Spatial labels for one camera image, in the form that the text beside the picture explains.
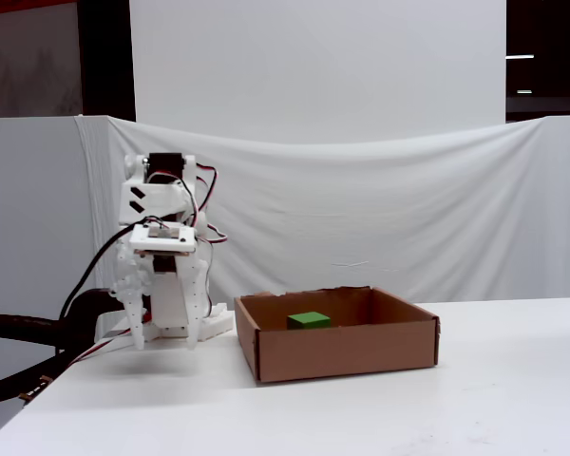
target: green cube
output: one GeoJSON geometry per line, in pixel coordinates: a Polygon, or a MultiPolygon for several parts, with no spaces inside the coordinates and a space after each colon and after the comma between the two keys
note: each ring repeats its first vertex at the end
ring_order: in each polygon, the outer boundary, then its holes
{"type": "Polygon", "coordinates": [[[330,328],[332,320],[319,312],[298,313],[287,317],[288,330],[311,330],[315,328],[330,328]]]}

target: white table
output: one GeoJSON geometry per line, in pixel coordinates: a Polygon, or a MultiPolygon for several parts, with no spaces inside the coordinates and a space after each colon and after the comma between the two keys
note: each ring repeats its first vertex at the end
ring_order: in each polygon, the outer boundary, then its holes
{"type": "Polygon", "coordinates": [[[570,299],[425,305],[437,368],[257,387],[234,334],[68,370],[0,455],[570,456],[570,299]]]}

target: cardboard box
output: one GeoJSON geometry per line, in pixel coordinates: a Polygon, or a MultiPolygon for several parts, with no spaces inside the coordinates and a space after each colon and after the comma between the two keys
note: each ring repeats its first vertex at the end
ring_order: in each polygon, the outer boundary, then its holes
{"type": "Polygon", "coordinates": [[[269,293],[236,299],[240,346],[259,382],[437,365],[439,317],[377,288],[269,293]],[[332,327],[288,330],[287,316],[319,312],[332,327]]]}

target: white wall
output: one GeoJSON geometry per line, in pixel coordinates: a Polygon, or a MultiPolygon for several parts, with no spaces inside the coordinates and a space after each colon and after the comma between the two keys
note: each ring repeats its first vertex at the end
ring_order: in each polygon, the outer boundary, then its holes
{"type": "Polygon", "coordinates": [[[131,0],[138,122],[281,143],[504,123],[505,0],[131,0]]]}
{"type": "MultiPolygon", "coordinates": [[[[0,119],[0,314],[58,318],[94,250],[74,120],[0,119]]],[[[53,354],[0,339],[0,379],[53,354]]],[[[0,427],[22,406],[19,399],[0,403],[0,427]]]]}

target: white robotic arm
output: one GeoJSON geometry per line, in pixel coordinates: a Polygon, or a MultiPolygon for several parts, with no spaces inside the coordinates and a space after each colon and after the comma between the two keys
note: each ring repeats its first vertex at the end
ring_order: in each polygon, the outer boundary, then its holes
{"type": "Polygon", "coordinates": [[[122,187],[120,223],[137,224],[119,241],[118,280],[112,295],[124,304],[135,346],[142,349],[144,343],[143,295],[151,296],[151,320],[161,335],[187,337],[190,348],[198,340],[232,329],[232,313],[223,312],[225,305],[212,309],[207,294],[212,258],[201,254],[201,246],[210,254],[211,243],[225,237],[206,238],[204,208],[196,201],[194,156],[150,154],[127,168],[130,178],[122,187]],[[158,170],[152,161],[160,164],[158,170]],[[156,178],[161,182],[153,183],[156,178]]]}

